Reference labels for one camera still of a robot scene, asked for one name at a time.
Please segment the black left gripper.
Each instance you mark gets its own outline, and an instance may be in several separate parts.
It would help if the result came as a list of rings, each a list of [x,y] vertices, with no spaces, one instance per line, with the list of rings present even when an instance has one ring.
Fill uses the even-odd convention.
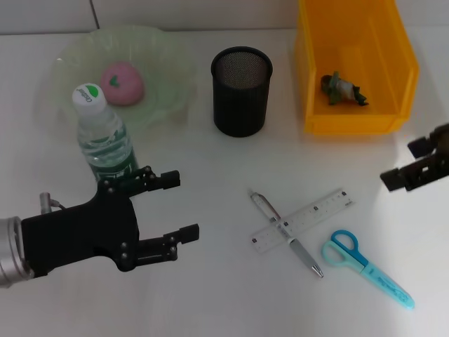
[[[94,257],[109,258],[120,271],[128,272],[136,267],[136,252],[138,267],[175,261],[178,244],[199,239],[199,225],[138,242],[130,197],[179,186],[179,171],[157,176],[150,166],[124,178],[102,180],[95,196],[85,204],[22,220],[25,261],[35,277]]]

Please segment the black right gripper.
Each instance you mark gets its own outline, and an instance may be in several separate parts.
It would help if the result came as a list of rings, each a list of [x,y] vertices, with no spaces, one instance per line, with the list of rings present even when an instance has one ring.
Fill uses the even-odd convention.
[[[448,176],[449,124],[436,127],[429,138],[409,142],[408,149],[414,158],[425,158],[381,173],[380,179],[390,192],[403,188],[411,191]],[[429,156],[434,149],[438,154]]]

